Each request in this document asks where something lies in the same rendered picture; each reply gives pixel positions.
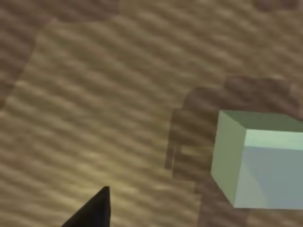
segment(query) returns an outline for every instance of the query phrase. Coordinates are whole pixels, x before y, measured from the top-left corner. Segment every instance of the green box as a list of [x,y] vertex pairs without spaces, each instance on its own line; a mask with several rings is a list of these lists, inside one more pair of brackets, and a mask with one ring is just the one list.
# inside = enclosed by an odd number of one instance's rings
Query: green box
[[211,174],[235,208],[303,209],[303,123],[220,111]]

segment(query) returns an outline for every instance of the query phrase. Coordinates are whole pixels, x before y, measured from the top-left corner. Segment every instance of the box top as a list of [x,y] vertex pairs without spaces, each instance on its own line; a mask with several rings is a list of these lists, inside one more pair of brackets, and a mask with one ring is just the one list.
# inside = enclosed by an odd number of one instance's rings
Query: box top
[[245,129],[303,132],[303,122],[278,113],[221,110]]

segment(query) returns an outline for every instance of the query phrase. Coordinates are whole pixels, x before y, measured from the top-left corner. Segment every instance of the light green cube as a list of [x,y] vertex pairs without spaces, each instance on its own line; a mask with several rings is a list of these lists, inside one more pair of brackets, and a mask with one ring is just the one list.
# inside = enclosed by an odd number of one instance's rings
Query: light green cube
[[211,174],[235,208],[303,209],[303,123],[220,111]]

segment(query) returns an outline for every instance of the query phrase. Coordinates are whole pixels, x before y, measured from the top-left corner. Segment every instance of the black pointed object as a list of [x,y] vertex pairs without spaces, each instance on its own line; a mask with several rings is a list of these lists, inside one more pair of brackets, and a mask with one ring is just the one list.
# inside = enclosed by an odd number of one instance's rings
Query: black pointed object
[[104,187],[62,227],[109,227],[110,214],[110,190]]

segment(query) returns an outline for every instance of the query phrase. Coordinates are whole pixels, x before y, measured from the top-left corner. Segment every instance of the tan surface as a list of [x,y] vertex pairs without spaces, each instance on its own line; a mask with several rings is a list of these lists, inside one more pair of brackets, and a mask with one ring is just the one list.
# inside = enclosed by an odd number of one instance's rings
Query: tan surface
[[[1,113],[0,226],[58,227],[109,185],[112,227],[193,227],[194,184],[163,168],[172,109],[193,88],[234,74],[289,78],[301,101],[302,9],[131,5],[124,0],[123,15],[107,22],[52,20],[38,36]],[[272,226],[300,226],[300,215],[277,214]],[[251,213],[249,226],[260,223]]]

